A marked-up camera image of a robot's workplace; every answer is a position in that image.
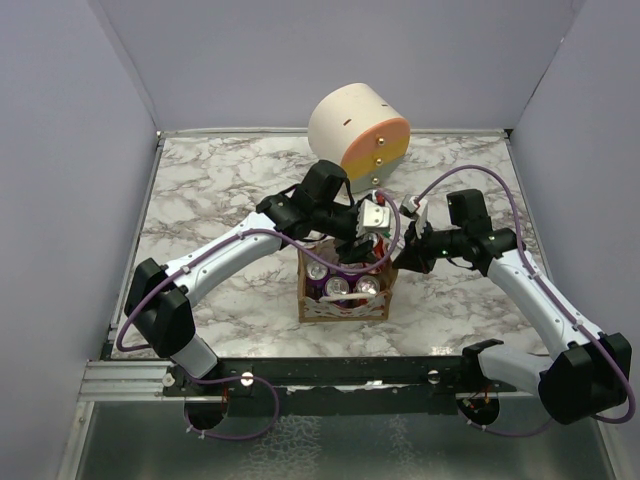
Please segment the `red soda can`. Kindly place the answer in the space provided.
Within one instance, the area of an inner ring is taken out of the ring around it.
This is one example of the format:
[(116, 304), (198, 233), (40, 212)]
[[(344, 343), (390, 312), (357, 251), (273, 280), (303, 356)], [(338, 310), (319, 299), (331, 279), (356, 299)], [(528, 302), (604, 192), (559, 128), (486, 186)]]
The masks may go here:
[(368, 301), (375, 298), (382, 291), (381, 283), (376, 276), (363, 275), (355, 283), (353, 293), (359, 300)]
[(370, 252), (366, 254), (367, 263), (375, 263), (381, 260), (387, 253), (389, 238), (387, 234), (369, 232), (363, 237), (364, 244), (371, 244)]

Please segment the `red soda can front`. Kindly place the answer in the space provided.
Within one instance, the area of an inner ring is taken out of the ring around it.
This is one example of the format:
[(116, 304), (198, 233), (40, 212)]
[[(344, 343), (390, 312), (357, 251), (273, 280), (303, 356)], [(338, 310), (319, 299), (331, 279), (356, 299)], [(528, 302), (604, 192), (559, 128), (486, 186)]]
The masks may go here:
[(364, 244), (371, 244), (370, 252), (366, 254), (367, 263), (375, 263), (381, 260), (387, 253), (389, 238), (387, 234), (369, 232), (363, 237)]

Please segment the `purple soda can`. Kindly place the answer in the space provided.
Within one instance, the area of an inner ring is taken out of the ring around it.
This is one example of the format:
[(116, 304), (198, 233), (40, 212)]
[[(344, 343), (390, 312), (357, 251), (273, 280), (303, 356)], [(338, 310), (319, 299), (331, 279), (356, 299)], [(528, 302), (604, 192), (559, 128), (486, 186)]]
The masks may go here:
[(340, 276), (345, 278), (348, 282), (356, 282), (361, 276), (361, 273), (349, 273), (349, 272), (340, 272)]
[(330, 302), (344, 303), (347, 301), (346, 296), (351, 293), (349, 282), (340, 276), (330, 276), (327, 278), (323, 293), (329, 298)]
[(310, 261), (305, 267), (305, 294), (314, 300), (324, 295), (324, 285), (329, 277), (329, 269), (317, 262)]

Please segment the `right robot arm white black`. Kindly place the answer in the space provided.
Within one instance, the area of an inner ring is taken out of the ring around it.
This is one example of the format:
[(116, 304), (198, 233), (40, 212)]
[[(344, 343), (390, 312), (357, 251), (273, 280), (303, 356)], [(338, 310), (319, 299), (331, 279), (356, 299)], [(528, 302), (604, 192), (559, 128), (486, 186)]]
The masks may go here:
[(481, 391), (493, 381), (535, 395), (548, 414), (568, 425), (628, 400), (632, 348), (619, 334), (608, 335), (577, 312), (519, 250), (516, 233), (494, 229), (483, 194), (467, 189), (447, 196), (450, 230), (435, 230), (424, 215), (412, 221), (397, 270), (429, 273), (439, 259), (461, 258), (498, 286), (534, 327), (548, 355), (518, 351), (500, 340), (464, 348), (461, 383)]

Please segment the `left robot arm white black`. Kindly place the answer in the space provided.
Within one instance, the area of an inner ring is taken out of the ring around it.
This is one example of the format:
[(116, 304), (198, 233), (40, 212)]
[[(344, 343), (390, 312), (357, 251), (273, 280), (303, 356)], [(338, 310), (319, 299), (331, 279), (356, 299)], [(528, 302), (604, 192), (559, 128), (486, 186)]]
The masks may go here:
[(345, 264), (370, 257), (373, 247), (365, 237), (388, 230), (391, 211), (377, 192), (338, 203), (340, 191), (350, 188), (340, 166), (320, 160), (301, 182), (265, 197), (236, 227), (207, 245), (165, 264), (144, 260), (133, 273), (125, 324), (134, 326), (158, 357), (180, 366), (195, 392), (214, 392), (221, 380), (218, 357), (197, 334), (193, 307), (246, 266), (301, 244), (312, 232), (337, 240)]

